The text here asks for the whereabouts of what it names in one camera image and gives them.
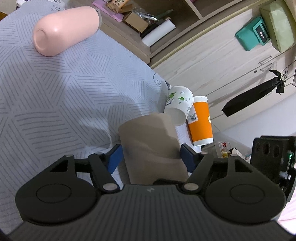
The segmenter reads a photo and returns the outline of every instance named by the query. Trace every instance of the pink tumbler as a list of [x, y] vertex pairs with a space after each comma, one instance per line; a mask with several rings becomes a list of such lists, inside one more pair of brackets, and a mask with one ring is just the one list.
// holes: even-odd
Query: pink tumbler
[[35, 48], [45, 56], [57, 55], [95, 34], [101, 22], [100, 13], [89, 6], [49, 14], [34, 27]]

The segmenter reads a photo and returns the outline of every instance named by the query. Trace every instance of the qr code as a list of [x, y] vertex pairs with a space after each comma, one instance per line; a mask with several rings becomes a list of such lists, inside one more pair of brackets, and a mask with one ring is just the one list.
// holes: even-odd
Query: qr code
[[189, 117], [190, 117], [190, 120], [191, 120], [191, 121], [195, 121], [195, 120], [196, 120], [195, 114], [192, 114], [192, 115], [190, 115]]

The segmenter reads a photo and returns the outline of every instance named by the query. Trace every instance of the paper cup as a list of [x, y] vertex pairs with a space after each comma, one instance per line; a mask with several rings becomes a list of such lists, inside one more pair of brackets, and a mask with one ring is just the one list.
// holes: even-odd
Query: paper cup
[[207, 97], [194, 96], [194, 103], [187, 117], [194, 146], [213, 143], [213, 132]]
[[193, 105], [193, 94], [184, 86], [171, 87], [164, 113], [172, 118], [175, 126], [183, 125]]

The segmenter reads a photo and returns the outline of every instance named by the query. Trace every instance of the orange paper cup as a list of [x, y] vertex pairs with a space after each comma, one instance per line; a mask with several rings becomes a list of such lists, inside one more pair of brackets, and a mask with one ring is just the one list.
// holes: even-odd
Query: orange paper cup
[[213, 143], [213, 132], [207, 97], [195, 96], [187, 122], [194, 146]]

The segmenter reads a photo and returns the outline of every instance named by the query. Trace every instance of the metal screw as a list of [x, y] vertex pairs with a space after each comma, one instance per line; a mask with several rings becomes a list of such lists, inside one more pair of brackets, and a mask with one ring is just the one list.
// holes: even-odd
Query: metal screw
[[188, 191], [195, 191], [199, 188], [199, 186], [196, 183], [186, 183], [184, 188]]
[[106, 191], [114, 191], [117, 189], [117, 185], [115, 183], [106, 183], [103, 185], [103, 189]]

